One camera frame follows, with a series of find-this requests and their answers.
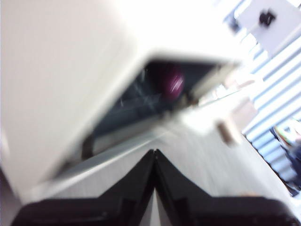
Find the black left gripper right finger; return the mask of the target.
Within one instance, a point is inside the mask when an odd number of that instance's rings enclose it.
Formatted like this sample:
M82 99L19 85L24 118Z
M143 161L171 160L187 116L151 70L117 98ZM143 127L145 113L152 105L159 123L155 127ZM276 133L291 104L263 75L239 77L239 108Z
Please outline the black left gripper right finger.
M174 226L298 226L281 201L259 196L213 197L154 152L156 190Z

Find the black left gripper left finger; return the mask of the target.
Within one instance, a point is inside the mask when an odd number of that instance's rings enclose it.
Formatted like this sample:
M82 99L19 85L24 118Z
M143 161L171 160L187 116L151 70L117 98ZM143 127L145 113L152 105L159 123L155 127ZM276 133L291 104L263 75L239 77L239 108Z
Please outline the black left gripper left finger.
M137 226L154 190L155 152L149 150L117 183L96 198L46 199L23 206L14 226Z

